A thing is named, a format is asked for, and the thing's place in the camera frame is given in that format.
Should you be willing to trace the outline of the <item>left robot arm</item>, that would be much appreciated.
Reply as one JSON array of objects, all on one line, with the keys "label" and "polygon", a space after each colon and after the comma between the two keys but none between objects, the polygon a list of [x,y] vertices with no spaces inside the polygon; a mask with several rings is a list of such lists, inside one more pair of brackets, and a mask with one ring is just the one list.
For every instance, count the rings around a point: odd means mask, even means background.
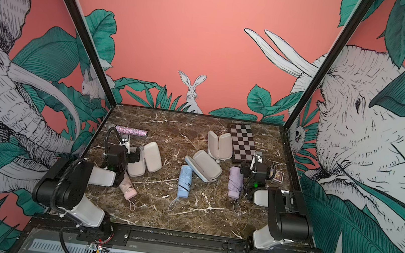
[{"label": "left robot arm", "polygon": [[86,159],[60,159],[36,184],[33,201],[40,203],[77,225],[96,228],[104,235],[114,232],[108,213],[91,202],[85,195],[89,185],[118,187],[124,180],[128,165],[143,160],[141,149],[125,145],[106,145],[106,168],[100,168]]}]

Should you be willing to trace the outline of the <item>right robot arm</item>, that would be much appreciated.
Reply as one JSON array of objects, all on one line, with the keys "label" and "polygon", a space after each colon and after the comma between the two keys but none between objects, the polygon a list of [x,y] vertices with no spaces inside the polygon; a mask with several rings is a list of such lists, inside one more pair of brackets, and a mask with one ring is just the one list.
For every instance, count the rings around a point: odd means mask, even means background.
[{"label": "right robot arm", "polygon": [[246,179],[242,188],[246,199],[268,211],[266,225],[252,234],[253,248],[269,251],[279,245],[310,239],[312,228],[302,195],[266,184],[277,176],[282,177],[275,163],[268,166],[264,162],[244,161],[240,173]]}]

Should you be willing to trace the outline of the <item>pink zippered umbrella case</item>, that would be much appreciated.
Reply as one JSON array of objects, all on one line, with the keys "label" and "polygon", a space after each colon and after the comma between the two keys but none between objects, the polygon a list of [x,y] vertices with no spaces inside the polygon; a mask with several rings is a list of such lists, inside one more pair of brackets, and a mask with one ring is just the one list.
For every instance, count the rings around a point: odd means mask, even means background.
[{"label": "pink zippered umbrella case", "polygon": [[130,148],[127,173],[139,177],[146,172],[154,173],[162,168],[162,159],[157,142]]}]

